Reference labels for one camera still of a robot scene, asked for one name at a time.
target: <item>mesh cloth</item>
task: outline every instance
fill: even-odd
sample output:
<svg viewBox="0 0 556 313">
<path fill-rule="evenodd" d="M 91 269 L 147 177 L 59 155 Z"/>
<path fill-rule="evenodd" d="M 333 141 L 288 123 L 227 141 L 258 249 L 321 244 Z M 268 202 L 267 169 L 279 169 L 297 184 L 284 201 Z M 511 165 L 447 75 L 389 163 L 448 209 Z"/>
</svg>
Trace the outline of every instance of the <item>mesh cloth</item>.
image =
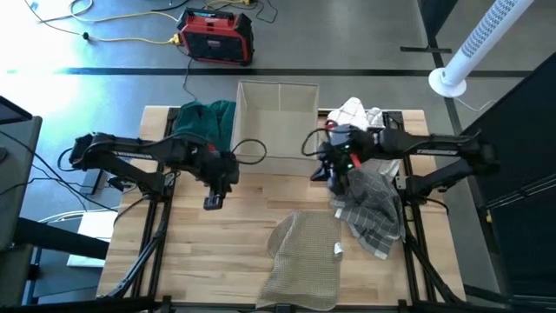
<svg viewBox="0 0 556 313">
<path fill-rule="evenodd" d="M 331 310 L 340 295 L 340 220 L 330 212 L 294 211 L 268 239 L 274 258 L 270 278 L 256 308 L 290 303 L 311 310 Z"/>
</svg>

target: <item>yellow cable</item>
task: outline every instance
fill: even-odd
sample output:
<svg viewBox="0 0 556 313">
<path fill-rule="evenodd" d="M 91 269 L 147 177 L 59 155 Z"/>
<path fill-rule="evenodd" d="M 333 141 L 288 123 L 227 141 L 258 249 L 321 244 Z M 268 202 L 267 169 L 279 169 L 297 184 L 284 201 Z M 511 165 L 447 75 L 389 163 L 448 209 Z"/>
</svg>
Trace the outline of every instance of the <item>yellow cable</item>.
<svg viewBox="0 0 556 313">
<path fill-rule="evenodd" d="M 88 5 L 86 8 L 84 8 L 84 9 L 82 9 L 82 10 L 80 10 L 80 11 L 74 13 L 74 15 L 77 15 L 77 16 L 78 16 L 78 15 L 81 15 L 81 14 L 87 12 L 90 8 L 93 7 L 93 2 L 94 2 L 94 1 L 91 0 L 91 1 L 89 2 L 89 5 Z M 49 18 L 49 19 L 44 19 L 44 20 L 42 20 L 41 23 L 57 21 L 57 20 L 59 20 L 59 19 L 64 19 L 64 18 L 68 18 L 68 17 L 73 17 L 73 16 L 72 16 L 71 14 L 68 14 L 68 15 L 61 16 L 61 17 L 52 17 L 52 18 Z"/>
<path fill-rule="evenodd" d="M 207 9 L 209 6 L 211 6 L 214 3 L 243 3 L 243 1 L 242 0 L 240 0 L 240 1 L 215 0 L 213 2 L 207 3 L 207 5 L 205 5 L 204 9 Z"/>
<path fill-rule="evenodd" d="M 141 12 L 141 13 L 132 13 L 132 14 L 126 14 L 126 15 L 122 15 L 122 16 L 117 16 L 117 17 L 105 17 L 105 18 L 100 18 L 100 19 L 87 19 L 87 18 L 82 18 L 82 17 L 78 17 L 77 15 L 84 13 L 85 11 L 87 11 L 88 9 L 90 9 L 93 6 L 93 1 L 94 0 L 90 0 L 89 5 L 87 6 L 87 8 L 85 8 L 85 10 L 81 10 L 77 13 L 73 12 L 73 6 L 76 2 L 78 2 L 80 0 L 73 0 L 69 3 L 69 14 L 74 17 L 75 19 L 82 21 L 82 22 L 92 22 L 92 23 L 100 23 L 100 22 L 108 22 L 108 21 L 113 21 L 116 19 L 124 19 L 124 18 L 130 18 L 130 17 L 142 17 L 142 16 L 146 16 L 146 15 L 151 15 L 151 14 L 156 14 L 156 15 L 162 15 L 168 18 L 171 18 L 174 20 L 174 22 L 177 22 L 177 18 L 172 17 L 170 14 L 166 14 L 163 12 L 156 12 L 156 11 L 147 11 L 147 12 Z"/>
<path fill-rule="evenodd" d="M 150 14 L 157 14 L 157 15 L 162 15 L 165 17 L 169 17 L 172 20 L 174 20 L 175 22 L 177 22 L 177 18 L 172 17 L 169 14 L 166 13 L 162 13 L 162 12 L 156 12 L 156 11 L 149 11 L 149 12 L 142 12 L 142 13 L 133 13 L 133 14 L 128 14 L 128 15 L 122 15 L 122 16 L 117 16 L 117 17 L 106 17 L 106 18 L 101 18 L 101 19 L 97 19 L 97 20 L 90 20 L 90 19 L 86 19 L 86 18 L 81 18 L 78 17 L 78 15 L 81 15 L 85 12 L 87 12 L 90 8 L 92 8 L 94 0 L 89 0 L 89 5 L 87 5 L 87 7 L 85 7 L 84 9 L 78 11 L 78 12 L 73 12 L 73 5 L 75 3 L 77 3 L 80 0 L 73 0 L 71 1 L 71 3 L 69 4 L 69 15 L 67 16 L 63 16 L 63 17 L 53 17 L 47 20 L 43 20 L 40 16 L 38 16 L 35 11 L 30 7 L 29 3 L 27 3 L 27 0 L 23 0 L 27 6 L 29 7 L 29 9 L 33 12 L 33 14 L 35 14 L 35 16 L 39 19 L 39 21 L 41 21 L 41 23 L 45 23 L 47 24 L 49 27 L 54 28 L 55 30 L 61 30 L 61 31 L 65 31 L 65 32 L 69 32 L 71 34 L 75 34 L 78 36 L 84 36 L 82 34 L 79 34 L 77 32 L 74 31 L 69 31 L 69 30 L 62 30 L 62 29 L 58 29 L 57 27 L 54 27 L 52 25 L 49 25 L 48 22 L 50 21 L 56 21 L 58 19 L 62 19 L 62 18 L 67 18 L 67 17 L 74 17 L 75 19 L 82 21 L 82 22 L 92 22 L 92 23 L 100 23 L 100 22 L 107 22 L 107 21 L 112 21 L 112 20 L 116 20 L 116 19 L 124 19 L 124 18 L 130 18 L 130 17 L 141 17 L 141 16 L 146 16 L 146 15 L 150 15 Z M 174 36 L 172 38 L 170 38 L 168 41 L 165 42 L 160 42 L 160 41 L 155 41 L 155 40 L 150 40 L 150 39 L 146 39 L 146 38 L 140 38 L 140 37 L 124 37 L 124 38 L 100 38 L 100 37 L 95 37 L 95 36 L 89 36 L 89 39 L 91 40 L 97 40 L 99 42 L 105 42 L 105 43 L 114 43 L 114 42 L 125 42 L 125 41 L 139 41 L 139 42 L 144 42 L 144 43 L 153 43 L 153 44 L 175 44 L 175 45 L 179 45 L 180 44 L 180 39 L 179 36 L 177 36 L 176 34 L 174 34 Z"/>
</svg>

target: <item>computer monitor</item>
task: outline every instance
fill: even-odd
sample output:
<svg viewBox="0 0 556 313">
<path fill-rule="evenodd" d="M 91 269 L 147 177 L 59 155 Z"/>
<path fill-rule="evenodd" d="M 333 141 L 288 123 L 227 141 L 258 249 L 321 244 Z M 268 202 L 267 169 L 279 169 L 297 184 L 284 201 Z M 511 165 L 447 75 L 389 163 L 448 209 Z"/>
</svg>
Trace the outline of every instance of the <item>computer monitor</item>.
<svg viewBox="0 0 556 313">
<path fill-rule="evenodd" d="M 497 151 L 500 172 L 476 176 L 473 195 L 492 208 L 507 289 L 533 301 L 556 301 L 555 82 L 556 53 L 463 131 Z"/>
<path fill-rule="evenodd" d="M 13 104 L 10 100 L 0 96 L 0 125 L 29 121 L 33 116 L 26 110 Z"/>
<path fill-rule="evenodd" d="M 483 203 L 556 174 L 556 53 L 463 131 L 494 144 L 500 172 L 476 177 Z"/>
</svg>

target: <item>black floor stripe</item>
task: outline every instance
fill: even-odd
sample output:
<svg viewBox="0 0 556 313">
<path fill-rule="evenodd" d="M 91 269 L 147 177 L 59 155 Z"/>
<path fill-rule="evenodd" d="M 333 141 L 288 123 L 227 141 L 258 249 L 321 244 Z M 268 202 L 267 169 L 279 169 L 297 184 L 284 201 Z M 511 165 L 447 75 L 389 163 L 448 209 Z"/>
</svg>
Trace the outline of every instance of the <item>black floor stripe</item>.
<svg viewBox="0 0 556 313">
<path fill-rule="evenodd" d="M 181 76 L 187 69 L 178 68 L 61 68 L 46 74 L 59 75 L 138 75 Z M 41 71 L 8 70 L 8 74 L 40 74 Z M 381 69 L 190 69 L 191 76 L 294 76 L 294 77 L 428 77 L 431 70 Z M 470 77 L 527 77 L 530 70 L 476 70 Z"/>
</svg>

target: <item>electrical cord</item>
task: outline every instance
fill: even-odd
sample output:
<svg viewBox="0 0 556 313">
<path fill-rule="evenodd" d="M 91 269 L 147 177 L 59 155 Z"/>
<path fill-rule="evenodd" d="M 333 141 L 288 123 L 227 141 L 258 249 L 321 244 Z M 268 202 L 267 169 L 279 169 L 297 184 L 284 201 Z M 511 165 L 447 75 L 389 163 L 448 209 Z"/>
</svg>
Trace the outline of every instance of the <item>electrical cord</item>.
<svg viewBox="0 0 556 313">
<path fill-rule="evenodd" d="M 236 162 L 238 162 L 239 164 L 245 164 L 245 165 L 255 165 L 258 164 L 260 162 L 262 162 L 262 160 L 264 160 L 265 157 L 267 157 L 267 146 L 259 139 L 253 139 L 253 138 L 247 138 L 247 139 L 243 139 L 241 140 L 239 143 L 237 143 L 237 145 L 232 149 L 232 153 L 235 152 L 235 150 L 242 145 L 243 143 L 258 143 L 261 145 L 261 147 L 264 149 L 264 153 L 262 154 L 261 158 L 253 161 L 253 162 L 247 162 L 247 161 L 241 161 L 241 160 L 236 160 Z"/>
<path fill-rule="evenodd" d="M 209 5 L 209 4 L 207 3 L 207 0 L 202 0 L 202 1 L 205 3 L 205 7 Z M 213 7 L 212 9 L 213 9 L 213 10 L 222 10 L 222 9 L 224 9 L 224 8 L 227 8 L 227 7 L 232 7 L 232 8 L 241 9 L 241 10 L 254 10 L 254 9 L 256 9 L 256 8 L 259 6 L 257 2 L 254 2 L 254 3 L 255 3 L 255 5 L 254 5 L 254 6 L 251 6 L 251 7 L 249 7 L 249 6 L 241 7 L 241 6 L 237 6 L 237 5 L 233 4 L 233 3 L 226 3 L 226 4 L 224 4 L 223 6 L 220 6 L 220 7 L 218 7 L 218 8 Z"/>
<path fill-rule="evenodd" d="M 193 101 L 197 101 L 197 96 L 194 95 L 193 92 L 188 90 L 188 85 L 187 85 L 188 84 L 188 77 L 189 77 L 189 67 L 191 66 L 191 62 L 193 61 L 193 57 L 190 57 L 187 52 L 180 49 L 180 46 L 176 46 L 176 48 L 180 51 L 180 53 L 182 53 L 184 56 L 189 58 L 188 67 L 185 70 L 185 78 L 183 79 L 182 88 L 183 88 L 183 90 L 185 90 L 185 92 L 187 92 L 190 96 L 193 97 Z"/>
<path fill-rule="evenodd" d="M 122 212 L 118 212 L 118 215 L 114 219 L 114 225 L 116 225 L 116 222 L 120 219 L 120 217 L 122 217 L 124 214 L 126 214 L 129 210 L 135 208 L 137 206 L 137 204 L 143 202 L 147 198 L 149 198 L 149 196 L 147 196 L 147 195 L 142 196 L 139 200 L 133 202 L 129 207 L 125 208 Z"/>
<path fill-rule="evenodd" d="M 262 17 L 259 17 L 259 15 L 264 11 L 264 3 L 262 2 L 262 0 L 257 0 L 257 3 L 261 4 L 261 9 L 257 12 L 257 14 L 255 15 L 255 18 L 260 20 L 260 21 L 266 22 L 266 23 L 274 23 L 275 20 L 276 20 L 276 17 L 278 17 L 278 10 L 274 7 L 274 5 L 272 5 L 270 0 L 267 0 L 267 2 L 268 2 L 268 5 L 275 11 L 274 15 L 272 16 L 272 19 L 267 20 L 267 19 L 264 19 Z"/>
<path fill-rule="evenodd" d="M 446 209 L 446 215 L 450 215 L 450 209 L 449 209 L 448 206 L 447 206 L 445 203 L 443 203 L 442 201 L 438 201 L 438 200 L 436 200 L 436 199 L 432 199 L 432 198 L 429 198 L 429 197 L 425 197 L 425 200 L 430 201 L 430 202 L 432 202 L 432 203 L 437 203 L 437 204 L 443 206 L 444 209 Z"/>
<path fill-rule="evenodd" d="M 76 170 L 78 170 L 78 169 L 63 169 L 63 168 L 62 168 L 62 158 L 63 158 L 63 156 L 65 156 L 65 154 L 68 153 L 68 152 L 69 152 L 70 150 L 72 150 L 72 149 L 73 149 L 73 147 L 72 147 L 72 148 L 68 148 L 68 149 L 62 151 L 62 153 L 60 153 L 60 156 L 58 157 L 58 161 L 56 162 L 56 164 L 58 165 L 58 169 L 59 169 L 59 170 L 65 171 L 65 172 L 70 172 L 70 171 L 76 171 Z"/>
<path fill-rule="evenodd" d="M 215 0 L 209 3 L 205 3 L 205 6 L 203 7 L 204 9 L 210 8 L 212 6 L 212 4 L 215 3 L 228 3 L 228 4 L 233 4 L 233 3 L 243 3 L 242 0 L 237 0 L 237 1 L 230 1 L 230 0 Z"/>
<path fill-rule="evenodd" d="M 181 7 L 184 6 L 187 2 L 189 2 L 189 0 L 185 0 L 185 1 L 183 1 L 182 3 L 180 3 L 180 4 L 177 4 L 177 5 L 168 7 L 168 8 L 164 8 L 164 9 L 154 9 L 154 10 L 151 10 L 151 11 L 152 11 L 152 12 L 166 12 L 166 11 L 169 11 L 169 10 L 181 8 Z"/>
<path fill-rule="evenodd" d="M 272 5 L 272 3 L 270 2 L 270 0 L 267 0 L 267 1 L 268 1 L 268 5 L 269 5 L 272 9 L 274 9 L 274 11 L 275 11 L 275 14 L 272 16 L 272 19 L 270 19 L 270 20 L 267 20 L 267 19 L 265 19 L 265 18 L 260 17 L 261 13 L 264 11 L 264 3 L 262 2 L 262 0 L 255 0 L 255 1 L 254 1 L 254 3 L 255 3 L 254 6 L 245 6 L 245 7 L 241 7 L 241 6 L 235 5 L 235 3 L 243 3 L 243 1 L 239 1 L 239 2 L 214 1 L 214 2 L 211 2 L 211 3 L 207 3 L 206 0 L 203 0 L 203 2 L 205 3 L 205 6 L 204 6 L 205 9 L 206 9 L 206 8 L 212 7 L 211 4 L 213 4 L 213 3 L 226 3 L 226 4 L 224 4 L 223 6 L 218 7 L 218 8 L 212 7 L 213 10 L 222 10 L 222 9 L 224 9 L 224 8 L 227 8 L 227 7 L 232 7 L 232 8 L 236 8 L 236 9 L 240 9 L 240 10 L 255 10 L 255 9 L 259 6 L 259 3 L 260 3 L 260 4 L 261 4 L 261 8 L 259 9 L 259 11 L 257 12 L 257 14 L 255 15 L 255 18 L 258 19 L 258 20 L 261 20 L 261 21 L 263 21 L 263 22 L 266 22 L 266 23 L 274 23 L 275 20 L 276 20 L 276 17 L 278 17 L 278 9 L 276 9 L 275 6 Z"/>
<path fill-rule="evenodd" d="M 56 173 L 56 172 L 54 171 L 54 169 L 52 169 L 52 168 L 50 167 L 50 165 L 49 165 L 46 161 L 44 161 L 44 159 L 43 159 L 42 156 L 40 156 L 38 153 L 36 153 L 35 151 L 33 151 L 33 150 L 32 150 L 28 145 L 26 145 L 25 143 L 22 143 L 19 139 L 13 137 L 12 135 L 6 133 L 6 132 L 3 131 L 3 130 L 0 130 L 0 134 L 2 134 L 2 135 L 4 135 L 4 136 L 8 137 L 9 139 L 13 140 L 14 142 L 16 142 L 16 143 L 18 143 L 19 145 L 21 145 L 22 147 L 24 147 L 31 155 L 33 155 L 33 156 L 35 156 L 37 159 L 39 159 L 39 161 L 41 161 L 41 163 L 43 163 L 44 166 L 46 166 L 46 167 L 47 167 L 47 168 L 60 180 L 61 183 L 63 183 L 64 185 L 66 185 L 69 189 L 73 190 L 75 193 L 77 193 L 77 195 L 79 195 L 80 197 L 82 197 L 84 200 L 87 200 L 87 201 L 89 201 L 90 203 L 96 204 L 96 205 L 100 206 L 101 208 L 104 208 L 104 209 L 107 209 L 107 210 L 114 210 L 114 209 L 112 209 L 112 208 L 110 208 L 110 207 L 108 207 L 108 206 L 106 206 L 106 205 L 104 205 L 104 204 L 100 204 L 100 203 L 98 203 L 98 202 L 95 201 L 95 200 L 91 200 L 91 199 L 87 198 L 85 195 L 81 194 L 81 193 L 80 193 L 79 191 L 77 191 L 75 188 L 71 187 L 71 185 L 70 185 L 68 182 L 66 182 L 65 180 L 63 180 L 63 178 L 62 178 L 60 175 L 58 175 L 58 173 Z"/>
<path fill-rule="evenodd" d="M 329 151 L 315 151 L 315 152 L 309 152 L 309 153 L 305 152 L 305 146 L 307 146 L 307 142 L 309 141 L 309 139 L 314 134 L 318 133 L 319 131 L 323 131 L 327 135 L 328 140 L 330 140 L 330 135 L 328 133 L 331 133 L 331 132 L 336 133 L 336 134 L 349 134 L 349 133 L 353 132 L 353 130 L 329 130 L 329 129 L 325 129 L 325 128 L 318 128 L 316 130 L 312 130 L 307 135 L 307 137 L 305 137 L 305 140 L 303 140 L 303 143 L 301 144 L 301 153 L 302 153 L 303 156 L 311 157 L 311 156 L 315 156 L 315 155 L 318 155 L 318 154 L 321 154 L 321 153 L 330 152 L 330 150 Z"/>
<path fill-rule="evenodd" d="M 481 112 L 482 110 L 484 110 L 489 104 L 491 103 L 496 103 L 497 100 L 490 100 L 487 103 L 483 104 L 480 108 L 475 109 L 474 107 L 472 107 L 471 105 L 463 102 L 463 100 L 459 99 L 458 97 L 455 97 L 454 99 L 458 100 L 461 104 L 463 104 L 466 108 L 470 109 L 473 112 Z"/>
<path fill-rule="evenodd" d="M 89 0 L 89 6 L 87 6 L 87 8 L 85 10 L 81 10 L 77 13 L 74 13 L 73 12 L 73 6 L 79 1 L 81 1 L 81 0 L 73 0 L 69 3 L 69 14 L 73 18 L 75 18 L 76 20 L 79 20 L 81 22 L 100 23 L 100 22 L 114 21 L 116 19 L 124 19 L 124 18 L 131 18 L 131 17 L 142 17 L 142 16 L 147 16 L 147 15 L 153 15 L 153 14 L 168 17 L 168 18 L 171 18 L 172 20 L 174 20 L 174 22 L 178 22 L 178 19 L 175 18 L 175 17 L 172 17 L 170 14 L 166 14 L 166 13 L 162 13 L 162 12 L 158 12 L 158 11 L 146 11 L 146 12 L 131 13 L 131 14 L 125 14 L 125 15 L 120 15 L 120 16 L 115 16 L 115 17 L 105 17 L 105 18 L 98 18 L 98 19 L 82 18 L 82 17 L 79 17 L 78 15 L 83 14 L 87 10 L 89 10 L 93 6 L 94 0 Z"/>
<path fill-rule="evenodd" d="M 61 182 L 58 178 L 54 178 L 54 177 L 48 175 L 48 174 L 46 173 L 45 170 L 41 169 L 40 167 L 36 166 L 35 164 L 32 164 L 31 166 L 34 167 L 34 168 L 37 169 L 37 170 L 42 171 L 42 173 L 43 173 L 46 177 L 48 177 L 49 179 L 54 180 L 54 181 L 57 181 L 57 182 L 59 182 L 59 183 Z M 95 186 L 87 186 L 87 185 L 80 184 L 80 183 L 69 183 L 69 184 L 72 184 L 72 185 L 75 185 L 75 186 L 79 186 L 79 187 L 81 187 L 81 188 L 95 188 Z M 107 188 L 108 188 L 108 189 L 115 189 L 116 187 L 112 187 L 112 186 L 110 186 L 110 185 L 105 185 L 105 186 L 103 186 L 103 187 L 96 187 L 97 190 L 103 190 L 103 189 L 107 189 Z"/>
<path fill-rule="evenodd" d="M 146 38 L 140 38 L 140 37 L 123 37 L 123 38 L 100 38 L 100 37 L 94 37 L 91 36 L 88 32 L 84 32 L 83 34 L 80 34 L 76 31 L 73 30 L 65 30 L 65 29 L 61 29 L 58 28 L 56 26 L 53 26 L 51 24 L 49 24 L 49 22 L 52 21 L 56 21 L 58 19 L 62 19 L 62 18 L 67 18 L 67 17 L 74 17 L 75 19 L 82 21 L 82 22 L 93 22 L 93 23 L 100 23 L 100 22 L 107 22 L 107 21 L 112 21 L 112 20 L 116 20 L 116 19 L 124 19 L 124 18 L 130 18 L 130 17 L 141 17 L 141 16 L 146 16 L 146 15 L 150 15 L 150 14 L 157 14 L 157 15 L 162 15 L 165 17 L 169 17 L 172 20 L 174 20 L 175 22 L 177 22 L 177 18 L 172 17 L 169 14 L 166 13 L 161 13 L 161 12 L 153 12 L 153 11 L 147 11 L 147 12 L 141 12 L 141 13 L 133 13 L 133 14 L 128 14 L 128 15 L 122 15 L 122 16 L 117 16 L 117 17 L 106 17 L 106 18 L 101 18 L 101 19 L 97 19 L 97 20 L 90 20 L 90 19 L 86 19 L 86 18 L 82 18 L 82 17 L 78 17 L 78 15 L 81 15 L 83 13 L 85 13 L 86 11 L 88 11 L 92 6 L 93 6 L 93 1 L 94 0 L 90 0 L 89 5 L 83 9 L 80 10 L 78 12 L 73 12 L 73 5 L 80 0 L 73 0 L 70 4 L 69 4 L 69 15 L 67 16 L 62 16 L 62 17 L 54 17 L 54 18 L 50 18 L 48 20 L 43 20 L 40 16 L 38 16 L 38 14 L 33 10 L 33 8 L 31 7 L 31 5 L 27 2 L 27 0 L 23 0 L 25 2 L 25 4 L 27 4 L 27 7 L 29 8 L 29 10 L 33 13 L 33 15 L 35 15 L 35 17 L 41 22 L 44 23 L 45 25 L 49 26 L 50 28 L 54 29 L 54 30 L 60 30 L 69 34 L 73 34 L 73 35 L 77 35 L 82 37 L 85 40 L 96 40 L 99 42 L 106 42 L 106 43 L 113 43 L 113 42 L 124 42 L 124 41 L 139 41 L 139 42 L 144 42 L 144 43 L 153 43 L 153 44 L 179 44 L 179 37 L 177 35 L 174 35 L 173 37 L 171 37 L 168 41 L 165 42 L 160 42 L 160 41 L 154 41 L 154 40 L 150 40 L 150 39 L 146 39 Z"/>
<path fill-rule="evenodd" d="M 42 20 L 42 18 L 41 18 L 40 16 L 38 16 L 38 14 L 35 12 L 35 10 L 33 10 L 33 8 L 32 8 L 31 5 L 27 2 L 27 0 L 23 0 L 23 1 L 25 2 L 25 4 L 27 4 L 27 7 L 28 7 L 29 10 L 35 15 L 35 17 L 36 17 L 39 21 L 41 21 L 41 23 L 45 24 L 46 26 L 50 27 L 51 29 L 60 30 L 60 31 L 66 32 L 66 33 L 68 33 L 68 34 L 73 34 L 73 35 L 82 36 L 83 38 L 89 37 L 89 34 L 87 34 L 86 32 L 84 32 L 83 34 L 80 34 L 80 33 L 78 33 L 78 32 L 72 31 L 72 30 L 64 30 L 64 29 L 58 28 L 58 27 L 56 27 L 56 26 L 50 25 L 48 22 Z"/>
<path fill-rule="evenodd" d="M 46 172 L 46 170 L 43 170 L 43 169 L 39 168 L 39 167 L 36 166 L 35 164 L 31 164 L 31 166 L 34 167 L 34 168 L 37 169 L 37 170 L 40 170 L 48 179 L 51 179 L 51 180 L 56 181 L 60 186 L 62 186 L 62 187 L 64 187 L 65 189 L 69 190 L 69 192 L 70 192 L 75 198 L 77 198 L 77 201 L 79 201 L 79 203 L 81 204 L 82 208 L 83 208 L 85 211 L 87 211 L 87 207 L 85 207 L 85 203 L 83 203 L 83 201 L 81 200 L 81 198 L 80 198 L 78 195 L 76 195 L 71 189 L 68 189 L 66 186 L 64 186 L 63 183 L 60 182 L 60 180 L 58 180 L 58 179 L 56 179 L 56 178 L 54 178 L 54 177 L 51 177 L 51 176 Z"/>
<path fill-rule="evenodd" d="M 99 210 L 89 210 L 89 211 L 84 211 L 84 210 L 75 210 L 75 211 L 69 211 L 69 212 L 63 212 L 63 213 L 59 213 L 59 214 L 55 214 L 53 216 L 48 216 L 43 218 L 42 220 L 39 220 L 39 223 L 50 223 L 50 222 L 57 222 L 60 221 L 64 218 L 66 218 L 67 216 L 78 216 L 78 215 L 83 215 L 83 213 L 94 213 L 94 212 L 106 212 L 106 209 L 99 209 Z"/>
</svg>

